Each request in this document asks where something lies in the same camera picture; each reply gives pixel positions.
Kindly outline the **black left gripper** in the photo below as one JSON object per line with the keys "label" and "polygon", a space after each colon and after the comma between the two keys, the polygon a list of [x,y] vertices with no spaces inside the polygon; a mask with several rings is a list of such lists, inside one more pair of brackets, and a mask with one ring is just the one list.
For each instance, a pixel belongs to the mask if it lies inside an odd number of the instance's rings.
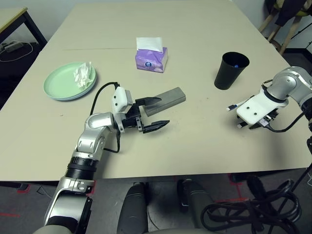
{"label": "black left gripper", "polygon": [[143,126],[141,122],[141,112],[139,106],[149,106],[154,105],[161,101],[159,97],[144,97],[135,100],[135,104],[129,109],[125,114],[125,119],[123,120],[123,127],[126,128],[137,128],[139,132],[144,134],[157,131],[162,127],[166,126],[169,120],[160,120],[152,122],[150,125]]}

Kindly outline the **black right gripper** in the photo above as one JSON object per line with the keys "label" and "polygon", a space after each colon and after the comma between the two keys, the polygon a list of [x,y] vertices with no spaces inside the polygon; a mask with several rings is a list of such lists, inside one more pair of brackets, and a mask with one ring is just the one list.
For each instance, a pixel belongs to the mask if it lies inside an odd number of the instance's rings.
{"label": "black right gripper", "polygon": [[278,116],[277,111],[271,111],[267,115],[265,115],[260,121],[258,121],[256,124],[249,127],[249,129],[256,129],[260,127],[265,127],[269,125],[271,121],[274,121],[274,119]]}

